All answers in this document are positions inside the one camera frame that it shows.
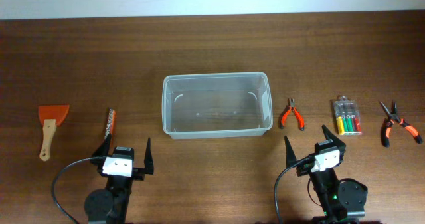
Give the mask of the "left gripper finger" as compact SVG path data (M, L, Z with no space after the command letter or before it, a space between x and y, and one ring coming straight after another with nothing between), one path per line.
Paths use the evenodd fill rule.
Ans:
M104 138L104 141L101 143L101 145L96 149L96 151L92 154L92 157L98 157L98 156L106 156L108 155L110 144L112 140L112 135L107 134Z
M143 162L144 162L145 175L153 175L154 174L154 162L153 162L153 156L152 156L152 153L151 153L151 138L147 139L145 157L144 157Z

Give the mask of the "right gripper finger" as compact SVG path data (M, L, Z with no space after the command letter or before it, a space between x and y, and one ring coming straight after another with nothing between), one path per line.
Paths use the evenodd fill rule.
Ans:
M286 168L290 168L297 162L297 158L287 136L284 136L284 142L286 148Z
M329 145L337 147L340 151L345 151L346 144L333 134L326 125L322 125L321 127L326 140L331 140Z

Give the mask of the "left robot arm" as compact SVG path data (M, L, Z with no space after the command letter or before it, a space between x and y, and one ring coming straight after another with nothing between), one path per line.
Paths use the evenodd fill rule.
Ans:
M124 223L135 181L144 181L146 175L154 174L151 140L147 140L144 166L134 166L135 150L116 146L109 154L112 135L107 134L102 144L92 154L91 164L107 179L103 189L97 189L85 199L84 211L89 223Z

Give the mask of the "clear case coloured screwdrivers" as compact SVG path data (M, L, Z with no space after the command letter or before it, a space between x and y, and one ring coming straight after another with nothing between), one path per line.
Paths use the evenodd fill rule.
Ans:
M340 96L333 103L335 121L339 135L361 135L361 119L357 103Z

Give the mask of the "orange black long-nose pliers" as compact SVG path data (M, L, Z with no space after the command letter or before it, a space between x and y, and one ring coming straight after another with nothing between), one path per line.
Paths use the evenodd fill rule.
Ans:
M381 129L381 140L384 147L390 147L390 132L394 124L398 124L407 130L417 144L423 143L423 139L419 131L414 126L409 124L404 118L401 118L398 115L398 107L396 102L392 102L391 110L389 110L383 102L379 101L379 104L387 115L387 119L384 121Z

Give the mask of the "small orange cutting pliers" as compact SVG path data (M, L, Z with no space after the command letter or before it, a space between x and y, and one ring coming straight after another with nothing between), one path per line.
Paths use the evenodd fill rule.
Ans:
M288 105L285 107L284 111L282 112L282 115L280 117L279 125L281 129L284 129L286 126L286 119L289 116L290 113L293 113L297 119L298 122L298 128L301 131L305 130L305 120L303 119L303 116L299 113L297 110L295 101L293 98L288 99Z

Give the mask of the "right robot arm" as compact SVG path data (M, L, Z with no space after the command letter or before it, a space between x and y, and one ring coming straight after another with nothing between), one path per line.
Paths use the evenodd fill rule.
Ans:
M287 136L286 168L280 176L295 168L297 176L309 176L309 183L317 194L322 217L313 217L313 223L358 223L365 216L368 189L351 179L338 179L335 168L343 161L346 144L326 126L322 126L325 141L315 144L315 151L297 159Z

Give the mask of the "orange scraper wooden handle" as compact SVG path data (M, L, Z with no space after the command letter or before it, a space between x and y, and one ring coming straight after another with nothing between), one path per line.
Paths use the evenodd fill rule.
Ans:
M39 121L42 125L42 146L39 158L46 162L50 159L52 139L58 126L68 115L70 105L44 105L38 107Z

